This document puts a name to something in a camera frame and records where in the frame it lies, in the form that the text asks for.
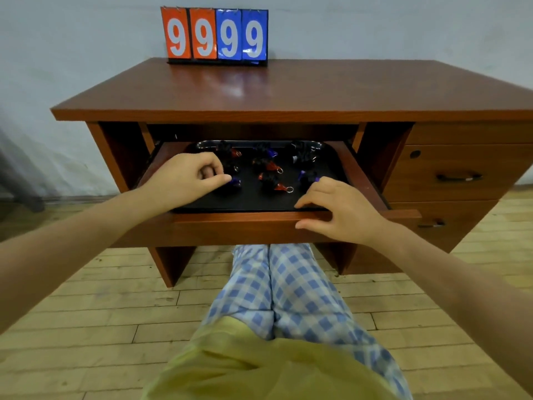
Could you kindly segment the person's right hand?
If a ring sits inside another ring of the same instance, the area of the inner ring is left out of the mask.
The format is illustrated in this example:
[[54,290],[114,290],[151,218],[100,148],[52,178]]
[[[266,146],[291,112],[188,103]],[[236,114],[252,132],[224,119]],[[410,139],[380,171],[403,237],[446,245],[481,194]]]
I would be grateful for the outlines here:
[[356,188],[328,177],[311,184],[295,208],[316,205],[331,212],[331,232],[314,232],[336,241],[376,248],[396,225],[385,219]]

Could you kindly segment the person's left hand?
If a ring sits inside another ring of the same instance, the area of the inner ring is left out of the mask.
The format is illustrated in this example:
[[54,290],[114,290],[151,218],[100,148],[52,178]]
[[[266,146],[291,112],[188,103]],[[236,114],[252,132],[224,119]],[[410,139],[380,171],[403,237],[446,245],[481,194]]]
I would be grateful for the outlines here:
[[214,153],[177,154],[156,170],[138,192],[153,214],[161,214],[201,198],[188,197],[188,182],[193,176],[206,179],[219,174],[225,173]]

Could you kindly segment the brown wooden pull-out drawer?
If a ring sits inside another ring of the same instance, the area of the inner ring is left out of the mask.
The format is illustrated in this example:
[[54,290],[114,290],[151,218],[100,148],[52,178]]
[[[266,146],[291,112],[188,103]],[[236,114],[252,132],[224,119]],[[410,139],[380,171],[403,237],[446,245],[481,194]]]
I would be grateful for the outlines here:
[[[324,142],[333,147],[347,181],[356,187],[384,218],[407,226],[422,216],[416,209],[390,209],[342,141]],[[113,248],[161,248],[236,244],[336,242],[309,230],[296,229],[302,219],[330,221],[331,212],[316,206],[287,212],[174,213],[155,216],[128,231]]]

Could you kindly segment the person's left forearm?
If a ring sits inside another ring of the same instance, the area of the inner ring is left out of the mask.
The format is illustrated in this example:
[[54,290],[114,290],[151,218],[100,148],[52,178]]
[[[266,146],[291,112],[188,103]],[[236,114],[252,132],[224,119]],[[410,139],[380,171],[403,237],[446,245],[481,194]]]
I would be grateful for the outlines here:
[[140,190],[0,242],[0,334],[146,219]]

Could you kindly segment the person's right forearm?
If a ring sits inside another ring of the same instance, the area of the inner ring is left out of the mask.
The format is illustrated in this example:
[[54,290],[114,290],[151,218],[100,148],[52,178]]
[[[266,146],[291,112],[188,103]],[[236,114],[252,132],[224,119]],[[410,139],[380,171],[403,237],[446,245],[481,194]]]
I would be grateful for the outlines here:
[[371,247],[410,277],[533,397],[533,294],[383,221]]

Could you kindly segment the black rectangular tray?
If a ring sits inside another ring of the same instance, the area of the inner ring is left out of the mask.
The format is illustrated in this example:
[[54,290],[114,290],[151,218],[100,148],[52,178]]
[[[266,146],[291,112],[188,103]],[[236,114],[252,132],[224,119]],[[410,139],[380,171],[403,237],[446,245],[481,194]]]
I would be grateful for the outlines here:
[[[213,147],[216,141],[202,141],[194,143],[187,148],[189,153],[200,153],[203,151],[214,152]],[[247,140],[228,141],[235,147],[241,147],[246,142],[257,142]],[[274,147],[279,147],[283,143],[290,141],[267,141]],[[347,178],[333,147],[323,144],[323,149],[319,154],[313,171],[320,178],[326,176],[337,181],[346,182]],[[227,190],[220,187],[213,192],[187,204],[183,207],[173,209],[174,213],[245,213],[245,212],[287,212],[294,210],[295,203],[305,194],[312,183],[300,184],[297,180],[297,170],[288,160],[282,159],[280,165],[289,165],[288,174],[280,176],[283,184],[292,186],[294,191],[290,194],[285,192],[267,192],[261,189],[260,183],[251,174],[251,171],[244,171],[243,187],[239,190]]]

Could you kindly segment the blue checked trousers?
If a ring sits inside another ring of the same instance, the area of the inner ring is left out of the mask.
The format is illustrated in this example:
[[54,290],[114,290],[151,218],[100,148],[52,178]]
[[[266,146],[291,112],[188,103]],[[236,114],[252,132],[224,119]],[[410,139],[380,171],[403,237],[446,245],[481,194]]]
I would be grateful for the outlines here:
[[308,243],[236,245],[230,278],[202,326],[223,317],[256,336],[327,344],[383,377],[401,400],[413,400],[396,361],[352,315]]

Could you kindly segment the brown wooden desk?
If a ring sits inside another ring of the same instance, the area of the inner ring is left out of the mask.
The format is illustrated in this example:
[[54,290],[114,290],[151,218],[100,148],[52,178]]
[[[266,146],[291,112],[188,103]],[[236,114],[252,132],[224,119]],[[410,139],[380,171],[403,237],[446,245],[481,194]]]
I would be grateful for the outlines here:
[[202,141],[342,141],[389,205],[383,189],[406,145],[533,143],[533,91],[423,60],[152,58],[51,112],[86,122],[120,192]]

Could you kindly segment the brown wooden side drawer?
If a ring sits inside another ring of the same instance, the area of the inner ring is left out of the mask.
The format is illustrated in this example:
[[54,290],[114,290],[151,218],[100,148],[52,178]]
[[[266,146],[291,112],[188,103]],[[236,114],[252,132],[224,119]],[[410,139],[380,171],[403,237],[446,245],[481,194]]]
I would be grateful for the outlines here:
[[[407,225],[421,238],[450,253],[462,239],[493,209],[497,200],[391,202],[392,209],[416,209],[421,218]],[[440,228],[418,228],[417,224],[442,219]]]
[[[410,159],[413,150],[422,153]],[[391,203],[421,201],[476,201],[499,199],[533,164],[533,143],[406,145],[384,189]],[[436,174],[483,180],[439,182]]]

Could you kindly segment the red and blue flip scoreboard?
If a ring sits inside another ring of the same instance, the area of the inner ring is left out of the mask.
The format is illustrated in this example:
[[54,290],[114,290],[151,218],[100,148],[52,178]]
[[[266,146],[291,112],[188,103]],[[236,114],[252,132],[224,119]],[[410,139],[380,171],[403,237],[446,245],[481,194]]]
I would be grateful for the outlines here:
[[168,64],[268,66],[268,10],[161,6],[160,12]]

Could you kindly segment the yellow shirt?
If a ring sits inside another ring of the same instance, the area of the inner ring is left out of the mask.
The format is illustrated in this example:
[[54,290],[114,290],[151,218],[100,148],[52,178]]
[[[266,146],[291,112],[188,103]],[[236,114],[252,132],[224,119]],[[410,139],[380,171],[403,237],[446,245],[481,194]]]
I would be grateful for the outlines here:
[[266,341],[225,316],[200,327],[141,400],[412,400],[351,351],[303,340]]

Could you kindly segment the cluster of small black keychains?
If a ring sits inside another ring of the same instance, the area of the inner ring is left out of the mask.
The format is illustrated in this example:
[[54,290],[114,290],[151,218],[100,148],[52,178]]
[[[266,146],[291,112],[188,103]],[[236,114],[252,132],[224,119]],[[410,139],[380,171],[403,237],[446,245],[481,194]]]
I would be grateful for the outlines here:
[[288,160],[297,170],[300,184],[318,181],[319,177],[312,170],[317,162],[323,144],[320,142],[295,140],[274,147],[271,142],[246,142],[235,147],[228,141],[214,143],[213,150],[223,165],[225,174],[231,180],[223,187],[227,190],[239,190],[243,187],[244,171],[251,171],[260,183],[261,189],[270,193],[292,193],[294,188],[283,184],[281,175],[288,174],[289,165],[280,165],[282,159]]

